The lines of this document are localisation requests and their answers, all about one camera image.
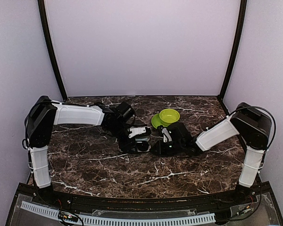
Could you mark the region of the black glasses case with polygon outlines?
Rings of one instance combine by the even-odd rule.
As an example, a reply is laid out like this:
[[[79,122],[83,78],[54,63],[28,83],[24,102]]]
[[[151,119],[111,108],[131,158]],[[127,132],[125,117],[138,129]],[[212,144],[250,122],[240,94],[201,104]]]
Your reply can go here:
[[[151,149],[150,134],[136,135],[134,137],[117,137],[118,150],[121,153],[146,153]]]

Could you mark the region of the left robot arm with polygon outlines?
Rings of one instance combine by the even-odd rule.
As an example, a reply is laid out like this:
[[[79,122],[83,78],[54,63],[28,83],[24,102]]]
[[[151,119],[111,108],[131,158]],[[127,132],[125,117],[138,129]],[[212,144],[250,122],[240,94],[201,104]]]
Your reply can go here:
[[[29,152],[29,164],[34,181],[40,191],[39,198],[47,205],[57,202],[57,194],[48,187],[51,185],[47,151],[52,129],[60,124],[86,124],[100,126],[117,138],[122,152],[136,150],[136,140],[129,137],[130,125],[127,121],[133,116],[132,107],[122,102],[109,107],[104,104],[76,105],[50,100],[41,96],[25,118],[25,138],[22,142]]]

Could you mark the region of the black sunglasses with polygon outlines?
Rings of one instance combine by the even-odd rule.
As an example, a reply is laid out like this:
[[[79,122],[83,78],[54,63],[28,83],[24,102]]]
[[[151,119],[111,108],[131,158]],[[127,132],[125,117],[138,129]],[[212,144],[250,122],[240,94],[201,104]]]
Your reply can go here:
[[[150,143],[147,141],[136,141],[136,151],[138,153],[149,152],[151,149]]]

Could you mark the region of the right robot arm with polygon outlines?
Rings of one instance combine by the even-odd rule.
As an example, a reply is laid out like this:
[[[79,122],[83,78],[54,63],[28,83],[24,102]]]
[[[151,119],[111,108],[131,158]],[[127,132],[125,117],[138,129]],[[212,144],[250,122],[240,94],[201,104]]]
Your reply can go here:
[[[241,136],[247,151],[238,180],[239,188],[232,192],[231,200],[242,204],[248,199],[248,188],[253,186],[263,167],[266,152],[275,138],[276,122],[266,109],[242,102],[235,111],[194,137],[182,122],[174,122],[167,127],[158,126],[158,131],[162,139],[150,151],[161,156],[177,153],[197,156],[231,137]]]

